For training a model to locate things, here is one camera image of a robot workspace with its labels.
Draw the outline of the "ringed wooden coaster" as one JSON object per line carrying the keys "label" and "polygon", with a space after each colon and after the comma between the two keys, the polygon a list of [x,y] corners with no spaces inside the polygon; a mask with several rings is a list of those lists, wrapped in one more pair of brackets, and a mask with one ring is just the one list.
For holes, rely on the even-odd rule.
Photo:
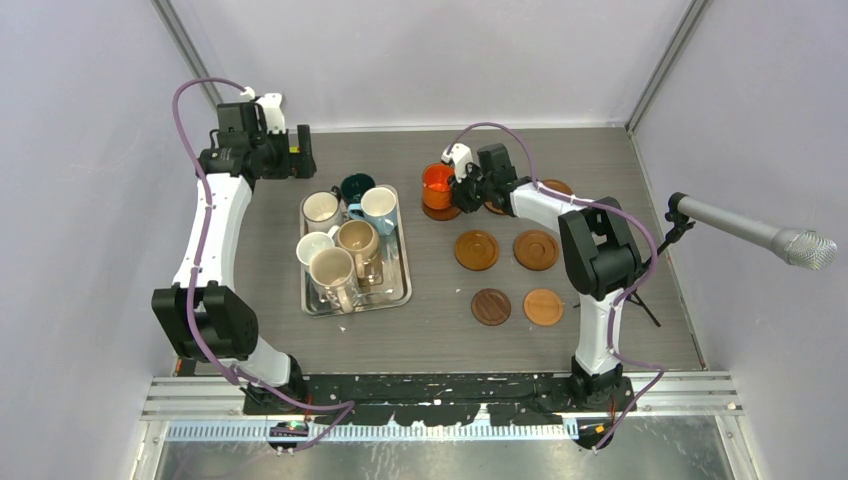
{"label": "ringed wooden coaster", "polygon": [[509,213],[505,210],[505,208],[498,202],[494,200],[486,200],[483,202],[483,206],[491,213],[500,216],[508,216]]}
{"label": "ringed wooden coaster", "polygon": [[449,206],[445,209],[434,209],[425,203],[421,203],[421,209],[428,218],[436,221],[449,221],[461,214],[461,210],[456,206]]}
{"label": "ringed wooden coaster", "polygon": [[457,237],[454,256],[462,267],[471,271],[484,271],[496,264],[500,247],[491,233],[469,230]]}
{"label": "ringed wooden coaster", "polygon": [[516,261],[532,271],[544,271],[559,260],[560,247],[554,237],[542,230],[527,230],[513,242]]}
{"label": "ringed wooden coaster", "polygon": [[542,184],[543,184],[546,188],[549,188],[549,189],[551,189],[551,190],[554,190],[554,191],[556,191],[556,192],[559,192],[559,193],[562,193],[562,194],[565,194],[565,195],[573,195],[573,194],[574,194],[574,192],[573,192],[573,190],[571,189],[571,187],[570,187],[568,184],[566,184],[565,182],[561,181],[561,180],[557,180],[557,179],[544,179],[544,180],[542,181]]}

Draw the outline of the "orange translucent cup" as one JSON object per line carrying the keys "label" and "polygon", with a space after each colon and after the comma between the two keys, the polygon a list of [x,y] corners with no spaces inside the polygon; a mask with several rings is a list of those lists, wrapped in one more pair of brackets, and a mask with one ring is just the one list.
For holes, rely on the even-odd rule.
{"label": "orange translucent cup", "polygon": [[433,210],[446,210],[451,207],[451,187],[449,179],[454,175],[451,166],[434,163],[422,172],[422,201]]}

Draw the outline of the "dark walnut coaster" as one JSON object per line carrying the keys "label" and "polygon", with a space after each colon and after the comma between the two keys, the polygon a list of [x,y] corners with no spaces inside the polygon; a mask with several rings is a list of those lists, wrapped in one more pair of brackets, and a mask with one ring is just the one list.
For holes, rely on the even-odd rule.
{"label": "dark walnut coaster", "polygon": [[512,313],[508,296],[499,289],[485,288],[474,294],[471,301],[473,317],[486,326],[505,323]]}

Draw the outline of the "light wooden coaster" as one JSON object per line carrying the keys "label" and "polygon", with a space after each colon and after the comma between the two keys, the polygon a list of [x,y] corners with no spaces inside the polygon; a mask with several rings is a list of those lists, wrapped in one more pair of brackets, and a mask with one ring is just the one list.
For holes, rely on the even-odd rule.
{"label": "light wooden coaster", "polygon": [[528,292],[523,299],[526,318],[538,326],[552,326],[564,315],[564,304],[553,290],[537,288]]}

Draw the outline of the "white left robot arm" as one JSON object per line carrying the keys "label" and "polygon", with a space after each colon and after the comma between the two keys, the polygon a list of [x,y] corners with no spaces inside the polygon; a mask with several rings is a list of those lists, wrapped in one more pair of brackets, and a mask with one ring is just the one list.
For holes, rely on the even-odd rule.
{"label": "white left robot arm", "polygon": [[298,412],[307,398],[296,359],[261,338],[255,312],[235,288],[242,221],[260,180],[309,179],[317,171],[310,128],[297,127],[291,145],[279,93],[218,105],[210,145],[194,156],[197,206],[186,251],[151,306],[177,356],[217,361],[230,379],[245,374],[253,391],[269,386],[280,412]]}

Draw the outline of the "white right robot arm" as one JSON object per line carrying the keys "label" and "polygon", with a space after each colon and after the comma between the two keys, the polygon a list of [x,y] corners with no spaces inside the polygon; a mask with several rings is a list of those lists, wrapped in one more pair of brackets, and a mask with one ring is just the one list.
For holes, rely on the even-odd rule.
{"label": "white right robot arm", "polygon": [[567,278],[580,295],[579,340],[567,391],[576,407],[598,409],[623,386],[617,356],[620,313],[642,267],[619,203],[611,197],[581,199],[518,177],[502,144],[477,152],[453,144],[441,161],[454,170],[448,181],[452,203],[463,212],[489,202],[512,217],[558,231]]}

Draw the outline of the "small white cup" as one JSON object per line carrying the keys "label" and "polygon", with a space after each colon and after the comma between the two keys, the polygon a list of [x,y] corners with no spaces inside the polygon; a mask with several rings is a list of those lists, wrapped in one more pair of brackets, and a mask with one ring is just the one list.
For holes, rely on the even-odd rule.
{"label": "small white cup", "polygon": [[336,246],[336,234],[339,225],[332,226],[328,232],[310,232],[305,234],[296,246],[296,256],[300,264],[308,269],[312,260],[324,250]]}

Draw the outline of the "white mug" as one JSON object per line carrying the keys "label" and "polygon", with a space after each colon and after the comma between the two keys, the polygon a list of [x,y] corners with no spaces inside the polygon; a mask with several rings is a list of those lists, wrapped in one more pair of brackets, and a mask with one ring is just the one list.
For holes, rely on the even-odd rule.
{"label": "white mug", "polygon": [[329,233],[344,221],[340,200],[330,191],[319,191],[307,196],[302,202],[301,214],[308,233]]}

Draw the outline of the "dark green mug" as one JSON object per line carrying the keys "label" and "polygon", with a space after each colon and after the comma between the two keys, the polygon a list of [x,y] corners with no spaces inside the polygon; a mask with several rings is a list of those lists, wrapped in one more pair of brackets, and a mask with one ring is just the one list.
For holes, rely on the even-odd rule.
{"label": "dark green mug", "polygon": [[376,186],[373,177],[365,173],[355,173],[344,178],[339,185],[339,193],[346,204],[361,201],[363,195]]}

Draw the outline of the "light blue mug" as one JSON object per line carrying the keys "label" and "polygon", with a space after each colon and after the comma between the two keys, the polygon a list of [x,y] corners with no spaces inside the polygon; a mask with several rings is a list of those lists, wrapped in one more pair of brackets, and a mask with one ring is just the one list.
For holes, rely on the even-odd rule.
{"label": "light blue mug", "polygon": [[398,226],[398,197],[394,190],[378,186],[366,191],[358,203],[347,207],[350,219],[372,225],[380,236],[388,236]]}

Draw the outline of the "cream mug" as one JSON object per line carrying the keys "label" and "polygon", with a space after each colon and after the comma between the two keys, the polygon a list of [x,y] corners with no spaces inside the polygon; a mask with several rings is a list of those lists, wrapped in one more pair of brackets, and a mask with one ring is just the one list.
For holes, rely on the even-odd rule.
{"label": "cream mug", "polygon": [[348,220],[338,230],[337,244],[346,250],[354,262],[358,281],[363,286],[383,283],[383,259],[380,236],[364,220]]}

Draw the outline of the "beige tall mug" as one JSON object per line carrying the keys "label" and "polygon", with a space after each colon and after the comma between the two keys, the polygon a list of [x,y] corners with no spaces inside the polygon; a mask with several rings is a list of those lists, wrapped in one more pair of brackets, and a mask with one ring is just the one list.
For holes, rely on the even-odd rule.
{"label": "beige tall mug", "polygon": [[359,280],[349,252],[340,247],[320,251],[311,260],[309,273],[334,306],[345,314],[355,310]]}

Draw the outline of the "metal tray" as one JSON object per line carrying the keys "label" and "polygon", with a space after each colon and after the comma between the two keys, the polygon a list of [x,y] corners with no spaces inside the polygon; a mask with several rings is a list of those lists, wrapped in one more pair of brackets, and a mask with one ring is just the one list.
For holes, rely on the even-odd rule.
{"label": "metal tray", "polygon": [[[411,276],[405,246],[402,216],[400,213],[399,196],[396,189],[390,185],[378,186],[389,187],[397,194],[399,223],[392,234],[388,236],[380,236],[378,234],[380,236],[383,259],[383,283],[375,286],[363,286],[359,282],[359,296],[355,302],[355,310],[352,313],[398,307],[405,304],[412,294]],[[342,223],[343,225],[346,221],[353,219],[350,219],[347,214],[347,207],[349,205],[343,201],[340,194],[336,195],[341,203],[344,218]],[[302,238],[308,232],[306,231],[306,226],[301,214],[301,205],[300,233]],[[343,313],[338,307],[334,306],[330,302],[329,298],[319,290],[319,287],[312,280],[309,268],[306,269],[301,265],[301,270],[300,296],[302,311],[311,317],[345,315],[345,313]]]}

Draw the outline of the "black microphone tripod stand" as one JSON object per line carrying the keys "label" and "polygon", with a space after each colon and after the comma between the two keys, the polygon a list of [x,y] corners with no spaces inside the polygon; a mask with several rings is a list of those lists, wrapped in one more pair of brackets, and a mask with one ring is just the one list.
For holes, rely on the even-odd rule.
{"label": "black microphone tripod stand", "polygon": [[581,294],[602,300],[645,280],[659,256],[695,225],[690,218],[670,210],[665,219],[673,227],[653,249],[654,257],[643,260],[621,211],[601,205],[560,215],[565,269],[572,286]]}

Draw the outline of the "grey microphone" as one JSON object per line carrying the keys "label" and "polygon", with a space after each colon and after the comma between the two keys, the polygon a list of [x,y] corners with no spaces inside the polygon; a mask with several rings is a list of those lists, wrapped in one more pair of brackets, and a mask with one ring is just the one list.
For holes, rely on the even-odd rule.
{"label": "grey microphone", "polygon": [[668,206],[671,213],[762,247],[788,265],[819,271],[831,265],[838,253],[833,240],[814,230],[770,225],[681,192],[669,197]]}

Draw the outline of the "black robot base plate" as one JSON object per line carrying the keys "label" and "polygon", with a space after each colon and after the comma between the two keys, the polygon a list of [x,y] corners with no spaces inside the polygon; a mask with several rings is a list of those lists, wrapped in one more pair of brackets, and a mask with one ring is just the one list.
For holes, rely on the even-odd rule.
{"label": "black robot base plate", "polygon": [[268,390],[247,385],[246,415],[303,415],[328,426],[467,426],[487,414],[496,427],[554,425],[565,413],[586,413],[610,421],[630,406],[630,379],[604,393],[581,397],[567,374],[315,374],[289,395],[292,405]]}

